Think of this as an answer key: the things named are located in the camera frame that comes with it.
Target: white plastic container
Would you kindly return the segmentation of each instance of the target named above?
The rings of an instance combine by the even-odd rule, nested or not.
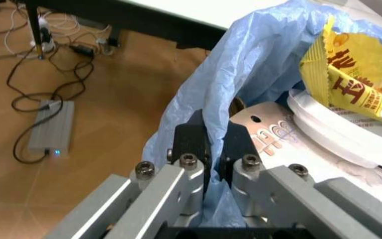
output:
[[[318,144],[362,167],[382,166],[382,136],[337,115],[307,91],[290,90],[287,102],[296,125]]]

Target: hex socket screw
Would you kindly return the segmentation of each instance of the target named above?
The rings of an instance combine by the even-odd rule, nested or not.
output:
[[[135,166],[135,174],[136,178],[140,180],[147,180],[152,178],[155,174],[154,164],[149,161],[139,162]]]
[[[194,170],[197,168],[197,156],[192,153],[184,153],[179,158],[179,166],[185,170]]]
[[[309,175],[307,168],[301,164],[293,163],[288,166],[288,168],[297,174],[300,178],[306,179]]]
[[[242,159],[242,167],[247,172],[259,170],[261,163],[260,158],[254,154],[246,154]]]

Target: wooden floor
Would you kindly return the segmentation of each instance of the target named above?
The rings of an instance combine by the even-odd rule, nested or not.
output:
[[[0,30],[9,28],[11,12],[0,11]],[[17,24],[24,21],[15,17]],[[0,55],[7,54],[3,37]],[[68,157],[48,158],[36,165],[20,164],[11,155],[15,139],[36,114],[10,107],[18,93],[5,81],[18,58],[0,60],[1,239],[41,238],[110,174],[128,176],[178,87],[206,57],[202,49],[178,50],[174,42],[136,32],[122,32],[121,40],[123,45],[114,55],[96,57],[87,91],[75,100]],[[27,50],[29,42],[27,27],[9,38],[14,51]],[[70,68],[78,57],[62,49],[54,61]],[[52,91],[74,79],[47,60],[33,59],[19,67],[12,83],[32,93]]]

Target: red chinese characters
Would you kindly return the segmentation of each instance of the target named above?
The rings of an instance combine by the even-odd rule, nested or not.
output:
[[[354,66],[356,61],[349,56],[345,56],[347,53],[349,53],[349,49],[337,52],[333,57],[327,58],[328,64],[334,61],[332,65],[337,69]]]
[[[333,86],[333,90],[341,89],[342,95],[348,94],[354,96],[350,103],[355,104],[364,93],[365,85],[359,82],[355,83],[354,80],[349,80],[349,83],[347,85],[342,86],[342,81],[343,78],[339,77]]]

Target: power adapter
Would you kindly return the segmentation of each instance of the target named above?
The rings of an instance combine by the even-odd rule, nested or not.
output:
[[[83,45],[71,45],[69,47],[76,53],[79,53],[84,56],[94,57],[94,50],[90,47]]]

